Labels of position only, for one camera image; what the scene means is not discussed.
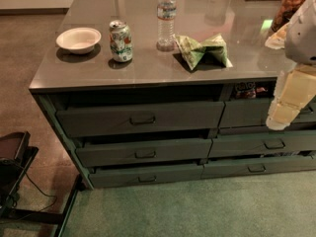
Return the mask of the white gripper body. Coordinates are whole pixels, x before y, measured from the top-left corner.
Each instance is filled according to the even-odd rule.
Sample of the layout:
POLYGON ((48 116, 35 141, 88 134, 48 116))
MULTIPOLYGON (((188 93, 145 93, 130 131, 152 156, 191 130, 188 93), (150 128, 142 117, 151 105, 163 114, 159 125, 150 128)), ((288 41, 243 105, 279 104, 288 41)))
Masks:
POLYGON ((284 130, 316 96, 316 66, 296 64, 290 71, 281 71, 274 96, 266 126, 272 130, 284 130))

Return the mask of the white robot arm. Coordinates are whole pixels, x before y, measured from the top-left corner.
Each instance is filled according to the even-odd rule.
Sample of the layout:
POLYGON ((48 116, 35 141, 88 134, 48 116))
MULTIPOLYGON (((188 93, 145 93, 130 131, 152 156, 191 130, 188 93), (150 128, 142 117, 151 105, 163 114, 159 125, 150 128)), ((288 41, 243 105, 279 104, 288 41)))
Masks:
POLYGON ((290 19, 284 40, 285 56, 296 65, 281 71, 268 110, 266 126, 283 130, 316 96, 316 0, 305 0, 290 19))

